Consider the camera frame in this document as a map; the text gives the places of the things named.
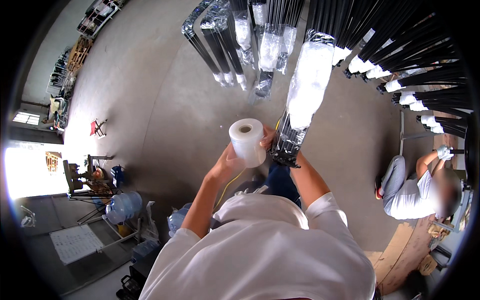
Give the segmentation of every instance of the concrete floor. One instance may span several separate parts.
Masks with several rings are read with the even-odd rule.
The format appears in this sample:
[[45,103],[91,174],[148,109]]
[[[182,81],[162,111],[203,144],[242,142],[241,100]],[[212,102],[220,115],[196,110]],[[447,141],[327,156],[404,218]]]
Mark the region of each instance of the concrete floor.
[[[101,166],[109,171],[122,165],[128,176],[125,190],[139,191],[144,203],[156,201],[153,214],[161,240],[168,236],[171,207],[193,200],[203,176],[229,143],[230,125],[256,118],[275,126],[303,36],[299,29],[287,75],[275,75],[272,100],[250,106],[248,92],[222,88],[214,81],[180,33],[198,2],[130,0],[96,38],[77,77],[65,133],[68,160],[114,155]],[[305,19],[306,10],[299,28],[305,27]],[[344,63],[333,70],[302,151],[347,214],[360,247],[383,251],[400,221],[383,212],[374,197],[373,180],[398,153],[399,108],[389,95],[375,90],[378,83],[346,79],[346,67]],[[255,73],[245,69],[252,85]],[[416,113],[406,115],[407,130],[423,130],[414,123]],[[108,119],[104,139],[89,136],[89,122],[95,118]],[[431,138],[406,142],[409,170],[431,149]]]

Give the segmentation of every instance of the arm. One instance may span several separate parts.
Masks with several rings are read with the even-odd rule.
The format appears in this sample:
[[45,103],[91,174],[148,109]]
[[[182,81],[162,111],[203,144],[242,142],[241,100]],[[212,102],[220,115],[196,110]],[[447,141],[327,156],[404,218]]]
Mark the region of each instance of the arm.
[[205,176],[180,228],[190,229],[199,238],[207,235],[218,190],[241,164],[242,160],[236,157],[232,143],[228,144],[216,164]]
[[207,174],[180,228],[190,229],[199,238],[207,235],[219,189],[218,180]]
[[292,168],[291,172],[303,202],[309,207],[330,189],[301,152],[297,156],[297,164],[301,168]]
[[425,174],[425,172],[428,170],[428,165],[436,159],[438,156],[437,150],[432,151],[431,153],[428,153],[425,156],[420,157],[417,160],[417,165],[415,167],[415,170],[417,172],[417,179],[420,180],[420,178]]
[[437,165],[433,168],[433,171],[432,171],[432,176],[435,175],[435,173],[440,170],[441,168],[443,168],[445,165],[445,161],[443,159],[440,159],[437,163]]
[[448,147],[447,145],[441,145],[438,147],[437,150],[433,150],[431,153],[420,157],[417,160],[416,172],[417,172],[417,179],[420,180],[425,172],[428,170],[428,165],[437,157],[440,161],[437,163],[435,168],[433,168],[432,176],[435,174],[436,171],[443,168],[445,161],[452,158],[453,154],[450,154],[450,150],[452,147]]

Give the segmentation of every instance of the wooden board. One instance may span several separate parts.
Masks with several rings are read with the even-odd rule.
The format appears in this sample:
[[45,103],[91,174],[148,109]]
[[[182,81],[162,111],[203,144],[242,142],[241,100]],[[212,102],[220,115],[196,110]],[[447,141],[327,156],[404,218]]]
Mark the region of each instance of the wooden board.
[[429,254],[428,244],[432,237],[427,230],[433,220],[435,220],[435,214],[418,219],[408,243],[393,268],[382,281],[377,278],[383,295],[397,290],[405,282],[407,275],[416,270],[423,258]]
[[80,69],[92,45],[93,40],[80,36],[75,45],[73,45],[70,56],[68,57],[67,70],[75,72]]
[[373,265],[375,274],[377,276],[377,283],[382,283],[390,270],[395,266],[412,233],[413,228],[408,222],[398,225],[395,234],[388,243],[388,246],[385,248],[385,251],[382,253],[378,261]]
[[365,256],[370,260],[370,262],[372,263],[372,265],[375,265],[378,261],[378,259],[380,258],[380,256],[382,256],[382,251],[363,251],[365,253]]

